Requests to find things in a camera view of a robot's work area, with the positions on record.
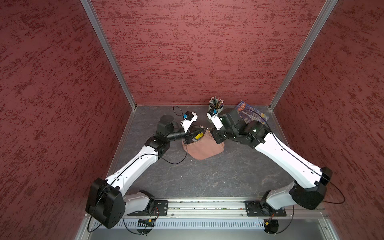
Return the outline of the yellow duck keychain decoration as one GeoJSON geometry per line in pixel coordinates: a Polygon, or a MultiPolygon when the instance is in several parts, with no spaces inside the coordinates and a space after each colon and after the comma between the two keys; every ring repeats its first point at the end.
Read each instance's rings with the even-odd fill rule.
{"type": "Polygon", "coordinates": [[[193,141],[194,141],[194,142],[197,142],[197,141],[199,141],[203,136],[204,136],[204,133],[199,133],[198,135],[196,135],[196,136],[193,138],[193,141]]]}

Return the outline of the pink suede shoulder bag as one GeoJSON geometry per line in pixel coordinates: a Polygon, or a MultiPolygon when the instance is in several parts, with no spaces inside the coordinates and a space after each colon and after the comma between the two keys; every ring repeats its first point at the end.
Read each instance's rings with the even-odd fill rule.
{"type": "Polygon", "coordinates": [[[193,159],[201,161],[222,153],[225,143],[217,144],[210,131],[206,129],[204,136],[199,141],[193,141],[190,144],[182,141],[182,146],[193,159]]]}

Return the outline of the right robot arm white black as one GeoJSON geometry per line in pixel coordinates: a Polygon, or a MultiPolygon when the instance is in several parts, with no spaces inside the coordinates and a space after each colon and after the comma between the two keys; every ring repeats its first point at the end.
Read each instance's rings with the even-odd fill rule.
{"type": "Polygon", "coordinates": [[[324,200],[332,170],[320,168],[295,153],[275,136],[267,123],[246,123],[236,109],[210,109],[207,117],[214,124],[211,134],[217,144],[231,140],[247,145],[269,157],[294,179],[291,184],[264,194],[259,202],[264,213],[271,214],[290,205],[314,210],[324,200]]]}

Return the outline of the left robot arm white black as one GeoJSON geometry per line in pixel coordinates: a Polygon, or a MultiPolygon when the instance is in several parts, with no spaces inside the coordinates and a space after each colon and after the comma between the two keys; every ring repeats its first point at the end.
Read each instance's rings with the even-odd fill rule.
{"type": "Polygon", "coordinates": [[[156,134],[150,137],[141,150],[121,169],[105,180],[97,178],[92,184],[87,199],[86,212],[107,229],[114,227],[124,216],[141,213],[153,215],[155,198],[146,191],[127,195],[137,178],[170,148],[172,141],[192,143],[205,129],[194,125],[198,116],[187,111],[181,124],[171,115],[163,115],[156,134]]]}

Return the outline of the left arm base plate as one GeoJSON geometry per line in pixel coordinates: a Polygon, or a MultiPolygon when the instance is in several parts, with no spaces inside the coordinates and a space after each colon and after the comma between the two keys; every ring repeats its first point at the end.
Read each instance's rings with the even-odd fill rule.
{"type": "Polygon", "coordinates": [[[168,213],[168,207],[169,201],[167,200],[150,200],[143,211],[136,211],[128,216],[164,217],[168,213]]]}

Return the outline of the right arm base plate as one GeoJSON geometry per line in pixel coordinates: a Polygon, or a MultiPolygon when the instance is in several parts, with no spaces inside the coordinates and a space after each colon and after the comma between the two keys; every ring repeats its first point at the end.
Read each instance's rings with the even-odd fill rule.
{"type": "Polygon", "coordinates": [[[286,217],[286,211],[281,208],[275,210],[268,204],[262,204],[261,201],[244,201],[245,209],[248,217],[286,217]]]}

